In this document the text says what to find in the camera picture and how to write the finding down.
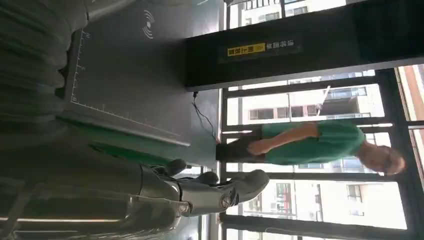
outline power cord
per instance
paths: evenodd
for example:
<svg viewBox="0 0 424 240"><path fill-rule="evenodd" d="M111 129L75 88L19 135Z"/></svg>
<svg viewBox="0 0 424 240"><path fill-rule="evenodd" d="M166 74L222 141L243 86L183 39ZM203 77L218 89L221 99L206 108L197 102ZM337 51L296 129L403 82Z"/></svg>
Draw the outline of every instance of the power cord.
<svg viewBox="0 0 424 240"><path fill-rule="evenodd" d="M211 121L209 120L209 118L207 117L207 116L205 116L200 110L199 110L199 108L198 108L198 106L196 105L196 97L198 96L198 94L199 94L199 92L198 91L195 91L194 93L193 93L193 102L191 103L192 105L193 105L193 107L194 107L194 109L196 110L196 114L197 114L197 117L199 118L199 120L200 120L200 125L201 125L201 127L206 131L206 132L208 132L211 136L212 136L212 138L213 138L213 140L214 141L216 141L217 142L217 137L216 137L216 134L215 134L215 129L214 129L214 125L211 123ZM212 133L203 125L203 121L202 121L202 117L203 118L205 118L206 120L207 120L207 122L209 123L209 125L210 125L210 127L212 128Z"/></svg>

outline window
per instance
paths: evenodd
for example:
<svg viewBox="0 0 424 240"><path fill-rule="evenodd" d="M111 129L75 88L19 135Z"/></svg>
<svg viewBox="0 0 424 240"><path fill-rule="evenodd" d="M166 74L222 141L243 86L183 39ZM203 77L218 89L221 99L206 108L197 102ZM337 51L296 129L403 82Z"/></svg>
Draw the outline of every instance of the window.
<svg viewBox="0 0 424 240"><path fill-rule="evenodd" d="M291 107L291 117L298 118L304 116L304 108L303 106L292 106Z"/></svg>
<svg viewBox="0 0 424 240"><path fill-rule="evenodd" d="M397 73L406 118L424 120L424 64L402 66Z"/></svg>
<svg viewBox="0 0 424 240"><path fill-rule="evenodd" d="M260 15L260 16L257 18L257 21L258 21L259 23L265 22L265 15Z"/></svg>
<svg viewBox="0 0 424 240"><path fill-rule="evenodd" d="M291 187L289 183L276 184L276 203L275 208L278 213L291 214L292 213L292 196Z"/></svg>
<svg viewBox="0 0 424 240"><path fill-rule="evenodd" d="M257 20L258 20L258 22L262 23L262 22L266 22L266 21L279 19L279 18L280 18L280 13L279 12L273 12L273 13L268 13L268 14L265 14L265 15L260 15Z"/></svg>
<svg viewBox="0 0 424 240"><path fill-rule="evenodd" d="M409 130L413 153L424 188L424 129Z"/></svg>
<svg viewBox="0 0 424 240"><path fill-rule="evenodd" d="M245 202L241 207L230 207L226 213L407 229L396 182L272 179L260 200L261 211L251 209Z"/></svg>
<svg viewBox="0 0 424 240"><path fill-rule="evenodd" d="M279 12L268 13L265 15L265 21L276 20L280 18Z"/></svg>
<svg viewBox="0 0 424 240"><path fill-rule="evenodd" d="M305 14L307 12L308 12L308 7L302 6L302 7L297 7L297 8L293 8L293 9L287 9L285 11L285 16L290 17L290 16L295 16L295 15Z"/></svg>
<svg viewBox="0 0 424 240"><path fill-rule="evenodd" d="M361 185L347 185L347 199L351 204L349 214L352 216L364 216L364 211L361 210Z"/></svg>
<svg viewBox="0 0 424 240"><path fill-rule="evenodd" d="M249 118L250 120L265 120L274 118L274 109L273 108L261 108L250 110Z"/></svg>
<svg viewBox="0 0 424 240"><path fill-rule="evenodd" d="M307 163L307 164L299 164L300 169L322 169L324 164L322 163Z"/></svg>
<svg viewBox="0 0 424 240"><path fill-rule="evenodd" d="M247 230L227 229L226 239L229 240L297 240L297 236L282 235L270 232L255 232Z"/></svg>
<svg viewBox="0 0 424 240"><path fill-rule="evenodd" d="M246 26L247 25L251 25L252 24L252 18L250 17L250 18L246 18Z"/></svg>
<svg viewBox="0 0 424 240"><path fill-rule="evenodd" d="M378 84L368 84L363 87L340 87L331 90L333 91L327 97L325 97L325 89L317 89L229 98L227 100L227 124L246 125L385 116ZM363 93L366 95L347 97ZM319 106L319 110L315 110L316 114L312 106ZM257 113L250 113L251 110L256 109L269 110L266 117L260 118Z"/></svg>
<svg viewBox="0 0 424 240"><path fill-rule="evenodd" d="M288 107L278 107L277 108L277 118L285 119L289 117L289 108Z"/></svg>
<svg viewBox="0 0 424 240"><path fill-rule="evenodd" d="M298 8L293 9L293 14L294 15L305 14L307 12L308 12L308 7L307 6L298 7Z"/></svg>
<svg viewBox="0 0 424 240"><path fill-rule="evenodd" d="M308 105L308 106L306 106L306 110L307 110L307 116L308 117L316 116L317 113L318 113L317 105Z"/></svg>
<svg viewBox="0 0 424 240"><path fill-rule="evenodd" d="M244 3L244 9L251 10L252 9L252 1L247 1Z"/></svg>

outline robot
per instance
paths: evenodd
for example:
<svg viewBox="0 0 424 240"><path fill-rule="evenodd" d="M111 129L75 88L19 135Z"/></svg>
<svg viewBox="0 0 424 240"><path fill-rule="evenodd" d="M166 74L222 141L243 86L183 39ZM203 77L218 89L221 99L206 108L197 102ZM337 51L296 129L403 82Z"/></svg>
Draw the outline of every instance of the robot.
<svg viewBox="0 0 424 240"><path fill-rule="evenodd" d="M221 184L213 173L175 179L166 166L98 151L56 120L72 33L133 2L0 1L0 239L151 238L268 184L261 170Z"/></svg>

